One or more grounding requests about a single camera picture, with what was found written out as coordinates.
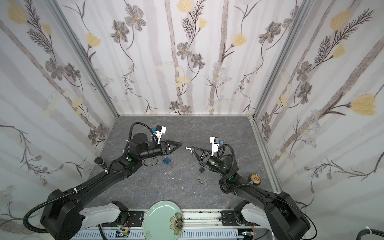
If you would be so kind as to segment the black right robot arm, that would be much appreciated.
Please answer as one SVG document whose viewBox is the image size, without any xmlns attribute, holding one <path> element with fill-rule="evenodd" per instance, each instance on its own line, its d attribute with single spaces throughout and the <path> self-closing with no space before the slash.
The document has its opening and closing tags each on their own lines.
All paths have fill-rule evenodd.
<svg viewBox="0 0 384 240">
<path fill-rule="evenodd" d="M 197 158 L 202 171 L 208 167 L 210 171 L 221 175 L 219 186 L 223 193 L 233 193 L 263 210 L 271 232 L 278 240 L 301 240 L 310 230 L 307 216 L 289 194 L 263 190 L 238 174 L 235 151 L 229 144 L 219 147 L 217 154 L 198 147 L 187 149 Z"/>
</svg>

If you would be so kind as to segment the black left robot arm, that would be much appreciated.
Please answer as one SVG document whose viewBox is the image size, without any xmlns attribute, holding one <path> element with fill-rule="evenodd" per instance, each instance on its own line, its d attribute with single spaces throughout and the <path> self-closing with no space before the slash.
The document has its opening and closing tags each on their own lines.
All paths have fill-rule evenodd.
<svg viewBox="0 0 384 240">
<path fill-rule="evenodd" d="M 56 240 L 69 240 L 93 225 L 114 222 L 121 212 L 127 211 L 120 202 L 92 209 L 86 206 L 114 184 L 133 175 L 144 160 L 169 155 L 182 146 L 180 142 L 161 140 L 161 130 L 149 131 L 150 137 L 145 133 L 129 134 L 123 154 L 104 165 L 103 172 L 67 191 L 52 192 L 40 220 L 43 232 Z"/>
</svg>

